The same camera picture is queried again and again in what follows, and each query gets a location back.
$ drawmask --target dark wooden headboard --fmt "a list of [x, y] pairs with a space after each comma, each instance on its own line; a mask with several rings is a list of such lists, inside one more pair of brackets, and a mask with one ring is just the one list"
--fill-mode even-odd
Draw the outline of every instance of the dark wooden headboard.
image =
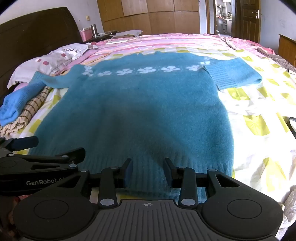
[[72, 43], [82, 43], [82, 39], [66, 7], [30, 13], [1, 24], [1, 100], [12, 92], [7, 89], [7, 84], [21, 63]]

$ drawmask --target silver bolt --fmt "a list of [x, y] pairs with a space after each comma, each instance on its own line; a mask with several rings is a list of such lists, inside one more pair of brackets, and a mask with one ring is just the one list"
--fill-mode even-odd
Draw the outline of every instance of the silver bolt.
[[185, 206], [192, 206], [195, 204], [195, 201], [191, 198], [185, 198], [181, 201], [181, 203]]
[[114, 202], [114, 200], [111, 199], [111, 198], [105, 198], [105, 199], [102, 199], [102, 200], [100, 201], [100, 203], [101, 203], [102, 205], [104, 205], [104, 206], [110, 206], [110, 205], [114, 204], [115, 202]]

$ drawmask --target white flower pattern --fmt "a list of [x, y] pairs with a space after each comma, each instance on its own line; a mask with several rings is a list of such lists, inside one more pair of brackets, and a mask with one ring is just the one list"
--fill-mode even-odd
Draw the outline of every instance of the white flower pattern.
[[200, 62], [201, 65], [209, 65], [211, 61]]
[[91, 70], [91, 66], [84, 66], [85, 72], [83, 72], [83, 75], [88, 75], [89, 77], [93, 76], [93, 71]]
[[112, 74], [111, 71], [104, 71], [103, 73], [98, 73], [98, 76], [99, 76], [99, 77], [102, 77], [102, 76], [104, 76], [104, 75], [110, 75], [110, 74]]
[[145, 67], [143, 69], [138, 69], [138, 72], [140, 74], [147, 74], [149, 72], [154, 72], [154, 71], [156, 71], [156, 69], [154, 69], [153, 67]]
[[130, 74], [133, 72], [131, 69], [123, 69], [123, 70], [118, 70], [116, 73], [117, 75], [125, 75], [125, 74]]
[[176, 68], [175, 66], [168, 66], [167, 68], [165, 67], [161, 68], [161, 70], [163, 70], [163, 72], [172, 72], [175, 70], [180, 70], [180, 68]]
[[200, 65], [192, 65], [192, 66], [186, 67], [186, 69], [188, 69], [190, 71], [198, 71], [200, 68], [201, 68]]

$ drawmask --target pink storage box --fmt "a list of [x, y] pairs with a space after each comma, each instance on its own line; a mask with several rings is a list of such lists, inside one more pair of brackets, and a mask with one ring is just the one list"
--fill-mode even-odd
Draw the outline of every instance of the pink storage box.
[[85, 42], [89, 39], [92, 38], [92, 31], [91, 31], [91, 28], [88, 29], [88, 30], [83, 30], [80, 32], [80, 35], [81, 35], [81, 38], [82, 38], [82, 41]]

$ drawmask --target pillowcase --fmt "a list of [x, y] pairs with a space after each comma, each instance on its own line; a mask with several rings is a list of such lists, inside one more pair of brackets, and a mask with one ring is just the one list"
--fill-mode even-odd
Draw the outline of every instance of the pillowcase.
[[43, 74], [55, 73], [71, 61], [79, 58], [88, 49], [97, 48], [91, 44], [70, 44], [60, 47], [49, 54], [28, 60], [16, 68], [11, 75], [7, 88], [19, 83], [29, 83], [36, 71]]

